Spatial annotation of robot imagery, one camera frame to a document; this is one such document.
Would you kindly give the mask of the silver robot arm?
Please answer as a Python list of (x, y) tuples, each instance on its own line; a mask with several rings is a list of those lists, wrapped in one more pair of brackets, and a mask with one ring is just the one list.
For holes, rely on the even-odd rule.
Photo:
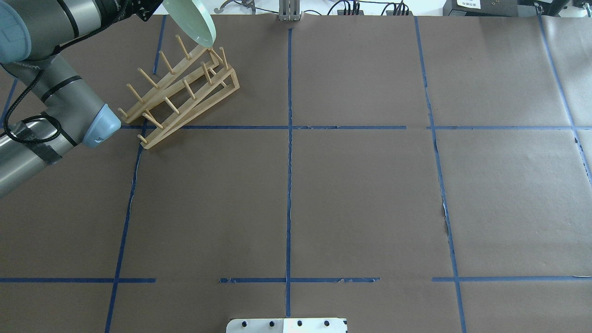
[(131, 0), (3, 0), (1, 67), (23, 82), (1, 122), (1, 196), (121, 128), (62, 52), (134, 15)]

